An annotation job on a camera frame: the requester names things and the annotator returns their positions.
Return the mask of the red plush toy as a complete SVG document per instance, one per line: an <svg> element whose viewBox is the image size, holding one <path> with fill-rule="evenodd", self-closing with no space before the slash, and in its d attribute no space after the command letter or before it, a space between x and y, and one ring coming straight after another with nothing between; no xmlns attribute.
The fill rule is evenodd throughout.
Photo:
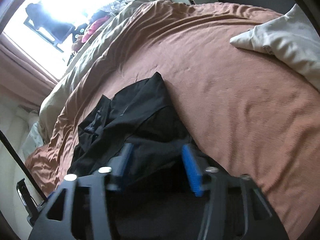
<svg viewBox="0 0 320 240"><path fill-rule="evenodd" d="M111 16L106 15L105 17L99 18L98 20L94 21L89 27L86 28L81 42L86 43L87 40L106 22L110 19Z"/></svg>

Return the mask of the white pillow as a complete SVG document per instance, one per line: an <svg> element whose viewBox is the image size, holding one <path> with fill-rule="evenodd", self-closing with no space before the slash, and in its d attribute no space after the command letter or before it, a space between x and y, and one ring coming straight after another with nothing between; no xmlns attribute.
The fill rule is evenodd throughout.
<svg viewBox="0 0 320 240"><path fill-rule="evenodd" d="M236 48L275 56L319 89L319 35L299 5L229 42Z"/></svg>

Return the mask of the brown bed sheet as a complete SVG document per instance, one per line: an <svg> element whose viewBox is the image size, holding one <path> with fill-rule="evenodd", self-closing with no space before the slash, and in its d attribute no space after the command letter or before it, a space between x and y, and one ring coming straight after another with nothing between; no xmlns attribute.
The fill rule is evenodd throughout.
<svg viewBox="0 0 320 240"><path fill-rule="evenodd" d="M28 170L51 193L71 165L78 125L99 99L160 73L199 148L231 174L249 173L290 239L319 239L319 92L278 59L229 42L277 17L233 3L144 3L85 63Z"/></svg>

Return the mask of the pink curtain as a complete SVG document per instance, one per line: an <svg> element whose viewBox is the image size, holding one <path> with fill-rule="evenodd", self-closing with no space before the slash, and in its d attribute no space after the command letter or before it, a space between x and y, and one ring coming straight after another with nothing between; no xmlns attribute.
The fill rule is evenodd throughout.
<svg viewBox="0 0 320 240"><path fill-rule="evenodd" d="M56 84L55 77L1 33L1 94L27 108L40 109Z"/></svg>

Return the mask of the black shirt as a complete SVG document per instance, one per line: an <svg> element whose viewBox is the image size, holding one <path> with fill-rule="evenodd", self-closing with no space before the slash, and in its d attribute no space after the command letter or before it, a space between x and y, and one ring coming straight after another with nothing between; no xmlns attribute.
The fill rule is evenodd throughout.
<svg viewBox="0 0 320 240"><path fill-rule="evenodd" d="M78 138L68 173L92 185L75 188L76 239L94 239L97 230L110 239L198 238L206 200L192 192L182 160L184 145L198 146L159 73L101 97ZM123 191L108 191L110 160L125 144L135 147L131 180Z"/></svg>

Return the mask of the beige duvet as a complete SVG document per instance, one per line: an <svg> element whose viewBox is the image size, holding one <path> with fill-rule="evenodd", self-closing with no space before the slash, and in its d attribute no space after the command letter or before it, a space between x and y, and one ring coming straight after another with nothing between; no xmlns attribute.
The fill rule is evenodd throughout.
<svg viewBox="0 0 320 240"><path fill-rule="evenodd" d="M156 0L133 0L116 16L111 17L88 39L73 57L64 77L57 83L51 93L42 102L38 132L46 144L49 142L53 129L64 105L93 63L101 57L113 40L125 27L128 19L144 3Z"/></svg>

